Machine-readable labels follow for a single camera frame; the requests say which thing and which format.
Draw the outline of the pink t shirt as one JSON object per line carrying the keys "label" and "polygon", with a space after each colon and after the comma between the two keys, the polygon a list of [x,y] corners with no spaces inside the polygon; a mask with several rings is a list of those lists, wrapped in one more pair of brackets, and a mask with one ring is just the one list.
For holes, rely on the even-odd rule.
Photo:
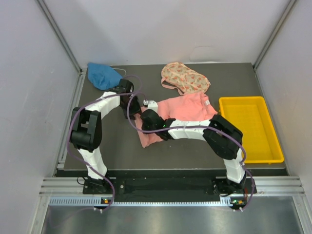
{"label": "pink t shirt", "polygon": [[[157,113],[163,119],[176,118],[182,121],[202,121],[211,119],[217,111],[210,104],[209,98],[203,92],[187,94],[157,102]],[[139,114],[135,115],[135,125],[141,129],[142,120]],[[163,141],[156,134],[144,134],[138,131],[143,148],[150,144]]]}

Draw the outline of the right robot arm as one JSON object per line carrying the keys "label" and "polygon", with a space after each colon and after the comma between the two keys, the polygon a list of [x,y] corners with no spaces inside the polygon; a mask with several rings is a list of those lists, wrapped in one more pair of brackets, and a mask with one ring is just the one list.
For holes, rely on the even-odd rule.
{"label": "right robot arm", "polygon": [[141,115],[141,130],[145,134],[155,133],[162,140],[196,139],[208,143],[214,153],[224,160],[226,193],[239,193],[245,188],[246,151],[242,146],[242,132],[221,115],[202,121],[163,119],[156,111],[147,109]]}

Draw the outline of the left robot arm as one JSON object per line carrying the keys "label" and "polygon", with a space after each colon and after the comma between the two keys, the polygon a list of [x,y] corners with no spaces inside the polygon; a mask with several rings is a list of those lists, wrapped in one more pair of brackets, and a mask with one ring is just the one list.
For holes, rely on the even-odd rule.
{"label": "left robot arm", "polygon": [[85,179],[85,193],[105,194],[112,191],[110,180],[105,178],[107,167],[100,152],[102,141],[102,119],[113,109],[120,107],[128,120],[134,120],[141,113],[138,98],[134,95],[133,83],[122,78],[119,84],[83,106],[72,111],[68,142],[82,156],[88,170]]}

